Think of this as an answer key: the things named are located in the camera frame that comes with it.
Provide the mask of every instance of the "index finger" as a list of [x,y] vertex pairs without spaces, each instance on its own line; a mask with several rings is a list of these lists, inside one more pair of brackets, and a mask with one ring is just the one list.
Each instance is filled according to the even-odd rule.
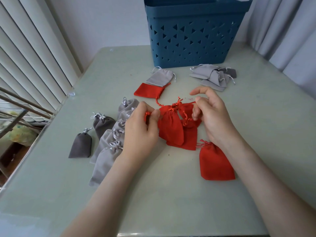
[[209,103],[213,106],[222,99],[216,94],[211,87],[199,86],[190,92],[190,95],[205,94],[209,98]]
[[132,116],[136,118],[140,118],[141,120],[144,120],[145,113],[147,111],[153,112],[155,109],[148,105],[146,102],[141,101],[137,108],[133,111]]

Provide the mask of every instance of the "hand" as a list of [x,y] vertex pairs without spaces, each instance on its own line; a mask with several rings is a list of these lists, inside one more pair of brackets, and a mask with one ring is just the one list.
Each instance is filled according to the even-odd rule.
[[[145,113],[151,112],[148,126]],[[141,166],[158,141],[158,119],[160,110],[155,110],[142,101],[125,123],[125,139],[122,155]]]
[[210,87],[197,87],[190,95],[206,94],[207,98],[197,96],[193,107],[193,120],[202,118],[207,136],[221,148],[229,137],[239,135],[234,127],[223,100]]

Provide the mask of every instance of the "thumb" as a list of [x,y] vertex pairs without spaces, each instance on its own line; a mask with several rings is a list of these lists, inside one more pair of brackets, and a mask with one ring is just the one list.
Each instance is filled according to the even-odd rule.
[[149,117],[148,132],[150,132],[154,135],[158,135],[159,117],[160,117],[160,110],[158,110],[158,109],[154,110]]
[[195,98],[195,102],[202,112],[205,112],[205,111],[208,111],[211,109],[211,106],[208,102],[208,99],[206,99],[206,98],[202,98],[200,96],[197,96]]

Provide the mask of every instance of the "gray curtain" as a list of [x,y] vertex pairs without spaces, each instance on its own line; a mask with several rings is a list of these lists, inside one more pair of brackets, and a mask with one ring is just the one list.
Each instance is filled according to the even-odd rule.
[[316,0],[258,0],[247,42],[316,99]]

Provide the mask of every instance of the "plastic basket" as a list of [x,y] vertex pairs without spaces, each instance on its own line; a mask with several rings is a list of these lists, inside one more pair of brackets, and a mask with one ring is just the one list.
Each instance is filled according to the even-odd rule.
[[144,0],[154,66],[224,62],[252,0]]

